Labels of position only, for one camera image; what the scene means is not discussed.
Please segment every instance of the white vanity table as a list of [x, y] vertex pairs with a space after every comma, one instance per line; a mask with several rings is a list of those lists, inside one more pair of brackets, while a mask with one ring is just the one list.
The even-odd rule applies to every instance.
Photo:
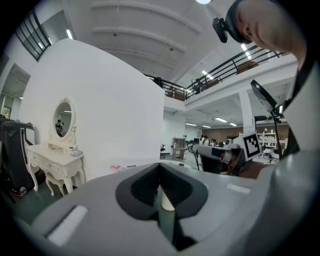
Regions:
[[[58, 120], [63, 118], [69, 122], [67, 132]], [[76, 111], [70, 99], [64, 98], [60, 101], [53, 120], [50, 123], [49, 138], [46, 145], [30, 145], [27, 147], [28, 169], [34, 181], [34, 190], [38, 191], [38, 183], [35, 173], [41, 168], [46, 174], [46, 183], [51, 190], [50, 182], [59, 186], [62, 195], [63, 182], [68, 193], [73, 191], [71, 178], [79, 173], [81, 184], [85, 182], [85, 174], [82, 169], [82, 153], [77, 155], [78, 146], [76, 144], [75, 125]]]

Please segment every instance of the pink object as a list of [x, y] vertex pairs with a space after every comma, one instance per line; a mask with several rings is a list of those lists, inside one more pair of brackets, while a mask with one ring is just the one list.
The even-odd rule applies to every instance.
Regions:
[[118, 169], [121, 168], [121, 165], [113, 164], [110, 166], [110, 169], [118, 171]]

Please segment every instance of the oval mirror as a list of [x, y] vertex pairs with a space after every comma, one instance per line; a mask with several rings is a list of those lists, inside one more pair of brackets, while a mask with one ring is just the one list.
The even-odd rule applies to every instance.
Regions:
[[62, 102], [55, 110], [53, 123], [55, 133], [59, 137], [64, 137], [71, 129], [72, 110], [68, 102]]

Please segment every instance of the ornate mirror frame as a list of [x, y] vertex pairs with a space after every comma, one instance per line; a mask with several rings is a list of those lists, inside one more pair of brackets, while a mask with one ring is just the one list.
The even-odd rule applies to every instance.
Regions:
[[[57, 111], [59, 110], [59, 106], [62, 103], [68, 103], [71, 108], [71, 122], [70, 127], [65, 136], [60, 137], [56, 133], [56, 127], [55, 127], [55, 117], [57, 115]], [[48, 147], [50, 148], [59, 148], [62, 149], [64, 153], [71, 154], [73, 150], [78, 149], [78, 146], [76, 144], [76, 129], [77, 126], [76, 123], [76, 109], [75, 105], [71, 101], [70, 98], [64, 97], [58, 105], [55, 107], [54, 114], [52, 121], [50, 122], [50, 130], [49, 130], [49, 139], [48, 139]]]

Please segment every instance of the black metal railing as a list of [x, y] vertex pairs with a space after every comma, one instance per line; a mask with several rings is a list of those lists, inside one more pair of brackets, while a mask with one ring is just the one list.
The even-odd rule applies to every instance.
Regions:
[[51, 42], [41, 26], [34, 9], [29, 12], [17, 27], [15, 34], [36, 61], [39, 61], [45, 50], [51, 46]]
[[148, 74], [144, 75], [153, 80], [153, 82], [155, 82], [159, 87], [161, 87], [164, 90], [164, 94], [167, 97], [174, 98], [183, 102], [186, 100], [186, 95], [188, 92], [186, 88], [177, 85], [173, 82], [163, 80], [161, 77], [155, 77]]
[[241, 74], [273, 58], [280, 58], [282, 54], [262, 49], [256, 45], [252, 46], [196, 79], [185, 89], [185, 100], [223, 82], [227, 78]]

